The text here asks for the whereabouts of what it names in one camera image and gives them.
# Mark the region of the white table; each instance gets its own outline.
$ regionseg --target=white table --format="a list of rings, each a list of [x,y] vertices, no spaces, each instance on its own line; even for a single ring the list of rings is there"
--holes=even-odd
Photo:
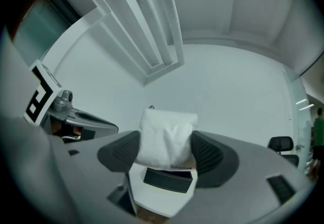
[[[134,201],[157,214],[173,217],[191,199],[197,183],[197,171],[192,171],[192,182],[187,193],[164,190],[144,183],[147,167],[134,163],[129,171]]]

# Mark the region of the white panel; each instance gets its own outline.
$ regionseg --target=white panel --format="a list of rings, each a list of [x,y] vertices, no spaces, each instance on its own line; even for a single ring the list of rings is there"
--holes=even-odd
[[[151,66],[159,64],[146,35],[126,0],[105,0]]]
[[[183,194],[144,183],[142,173],[146,173],[146,169],[146,166],[135,163],[129,171],[135,203],[156,214],[174,217],[192,198],[197,183],[197,171],[191,171],[192,182],[188,191]]]

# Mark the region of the light fixture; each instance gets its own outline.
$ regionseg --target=light fixture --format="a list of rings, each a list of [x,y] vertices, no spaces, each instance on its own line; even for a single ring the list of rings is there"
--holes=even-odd
[[[303,100],[301,100],[301,101],[296,102],[296,104],[302,103],[302,102],[304,102],[304,101],[306,101],[306,100],[307,100],[307,99],[303,99]]]
[[[314,104],[311,104],[311,105],[308,105],[307,107],[301,108],[301,109],[299,109],[299,110],[303,110],[303,109],[311,108],[311,107],[313,107],[313,106],[314,106]]]

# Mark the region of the green object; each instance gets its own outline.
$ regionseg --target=green object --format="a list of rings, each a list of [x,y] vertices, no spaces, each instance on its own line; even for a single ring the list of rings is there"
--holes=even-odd
[[[324,118],[317,118],[314,121],[314,146],[324,145]]]

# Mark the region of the white towel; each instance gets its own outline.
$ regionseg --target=white towel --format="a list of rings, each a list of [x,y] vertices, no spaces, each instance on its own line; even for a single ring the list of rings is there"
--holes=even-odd
[[[145,109],[136,163],[158,170],[194,169],[190,136],[197,123],[197,114]]]

